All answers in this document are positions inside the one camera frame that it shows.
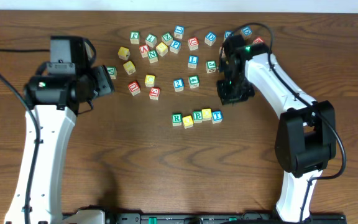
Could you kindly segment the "blue T block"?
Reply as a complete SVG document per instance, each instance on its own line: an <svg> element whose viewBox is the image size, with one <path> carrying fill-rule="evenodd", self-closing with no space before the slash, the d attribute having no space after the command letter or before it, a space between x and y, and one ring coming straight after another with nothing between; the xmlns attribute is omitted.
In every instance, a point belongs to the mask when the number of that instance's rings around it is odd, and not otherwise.
<svg viewBox="0 0 358 224"><path fill-rule="evenodd" d="M221 110L213 111L212 112L212 123L220 123L223 120L223 114Z"/></svg>

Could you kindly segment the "green B block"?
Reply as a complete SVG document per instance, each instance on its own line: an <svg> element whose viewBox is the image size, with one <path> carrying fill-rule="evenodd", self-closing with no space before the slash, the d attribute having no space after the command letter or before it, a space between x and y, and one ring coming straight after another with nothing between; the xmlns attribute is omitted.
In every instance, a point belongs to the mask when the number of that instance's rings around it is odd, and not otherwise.
<svg viewBox="0 0 358 224"><path fill-rule="evenodd" d="M202 123L203 122L202 111L193 111L192 117L193 117L193 122L194 123Z"/></svg>

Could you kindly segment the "yellow O block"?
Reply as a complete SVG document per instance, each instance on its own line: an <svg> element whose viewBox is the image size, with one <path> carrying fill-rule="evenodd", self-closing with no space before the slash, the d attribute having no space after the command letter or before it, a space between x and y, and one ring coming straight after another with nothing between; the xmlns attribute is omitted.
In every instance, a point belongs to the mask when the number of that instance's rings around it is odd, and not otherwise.
<svg viewBox="0 0 358 224"><path fill-rule="evenodd" d="M194 121L191 115L183 117L182 122L185 129L191 128L194 125Z"/></svg>

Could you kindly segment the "green R block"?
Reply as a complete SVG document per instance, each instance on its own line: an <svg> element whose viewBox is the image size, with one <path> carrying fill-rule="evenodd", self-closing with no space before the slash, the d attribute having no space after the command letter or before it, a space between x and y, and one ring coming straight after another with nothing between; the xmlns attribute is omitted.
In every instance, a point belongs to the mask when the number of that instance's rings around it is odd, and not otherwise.
<svg viewBox="0 0 358 224"><path fill-rule="evenodd" d="M182 125L182 115L180 113L172 114L172 126Z"/></svg>

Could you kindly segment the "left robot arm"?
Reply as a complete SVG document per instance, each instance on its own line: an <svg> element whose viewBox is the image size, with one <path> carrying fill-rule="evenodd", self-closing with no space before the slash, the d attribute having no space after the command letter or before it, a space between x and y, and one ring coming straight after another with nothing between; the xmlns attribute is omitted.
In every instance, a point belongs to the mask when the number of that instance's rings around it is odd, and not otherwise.
<svg viewBox="0 0 358 224"><path fill-rule="evenodd" d="M62 174L80 104L112 93L90 40L53 36L50 59L24 86L26 137L17 187L5 223L63 223Z"/></svg>

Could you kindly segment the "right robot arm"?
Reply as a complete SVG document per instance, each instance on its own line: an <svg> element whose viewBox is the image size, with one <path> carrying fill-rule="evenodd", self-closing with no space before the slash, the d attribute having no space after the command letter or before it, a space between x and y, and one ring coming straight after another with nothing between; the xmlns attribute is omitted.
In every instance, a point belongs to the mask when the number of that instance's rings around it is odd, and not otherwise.
<svg viewBox="0 0 358 224"><path fill-rule="evenodd" d="M221 102L247 101L258 90L271 105L279 119L274 150L283 169L275 212L284 222L304 222L310 217L314 183L336 156L334 108L299 88L266 43L232 35L222 50L219 69L224 79L217 82Z"/></svg>

